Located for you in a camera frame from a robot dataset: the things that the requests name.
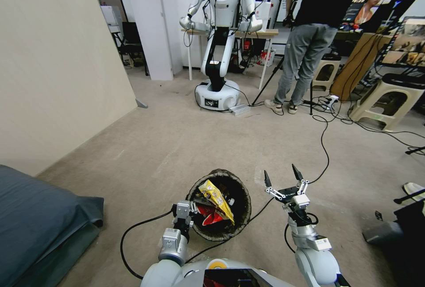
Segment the beige stool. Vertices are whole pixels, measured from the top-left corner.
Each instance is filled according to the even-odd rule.
[[[325,54],[323,58],[320,60],[319,66],[317,67],[316,71],[314,72],[313,87],[323,86],[325,87],[325,91],[329,91],[333,83],[333,80],[335,79],[336,73],[338,72],[338,69],[340,67],[340,63],[341,63],[340,56],[337,56],[334,54]],[[324,72],[327,71],[332,66],[333,66],[332,72],[330,73],[329,76],[326,75],[326,73]]]
[[[359,121],[364,117],[381,121],[385,123],[383,130],[391,132],[419,100],[424,90],[423,78],[408,77],[403,74],[386,74],[357,101],[350,113],[350,118],[353,121]],[[393,93],[396,96],[389,102],[385,102],[382,99],[385,99],[387,93]],[[374,105],[383,108],[384,112],[371,111],[370,108]]]

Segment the shoe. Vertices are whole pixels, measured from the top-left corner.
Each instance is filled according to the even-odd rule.
[[[264,105],[269,109],[272,109],[275,113],[283,113],[282,104],[275,103],[273,100],[265,100]]]
[[[289,112],[290,114],[296,114],[296,113],[297,113],[297,110],[298,110],[298,107],[297,107],[296,105],[294,105],[294,104],[292,103],[292,101],[290,101],[290,102],[289,102],[289,105],[288,105],[288,112]]]
[[[410,195],[410,194],[419,192],[420,190],[423,190],[424,187],[416,183],[409,182],[409,183],[403,184],[402,189],[403,189],[403,192],[405,192],[407,195]],[[421,201],[425,199],[425,193],[419,194],[417,196],[413,196],[412,199],[417,202]]]

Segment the man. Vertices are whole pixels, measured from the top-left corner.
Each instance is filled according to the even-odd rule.
[[[265,100],[266,107],[283,113],[282,103],[298,72],[299,80],[292,93],[288,112],[297,113],[298,105],[310,86],[320,59],[335,37],[337,28],[352,0],[302,0],[295,26],[285,48],[283,75],[279,80],[274,100]],[[292,0],[286,0],[288,14]]]

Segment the gray jeans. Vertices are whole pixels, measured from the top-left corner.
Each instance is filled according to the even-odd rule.
[[[330,46],[337,29],[325,24],[310,23],[294,27],[285,47],[283,74],[274,96],[275,103],[283,103],[291,89],[292,80],[298,73],[299,79],[292,93],[291,101],[295,105],[302,103],[302,97],[310,86],[314,71]]]

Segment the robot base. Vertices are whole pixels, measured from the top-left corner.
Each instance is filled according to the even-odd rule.
[[[211,81],[205,80],[195,89],[196,102],[200,107],[210,110],[228,110],[238,104],[239,86],[236,82],[227,80],[220,91],[214,92],[211,88]]]

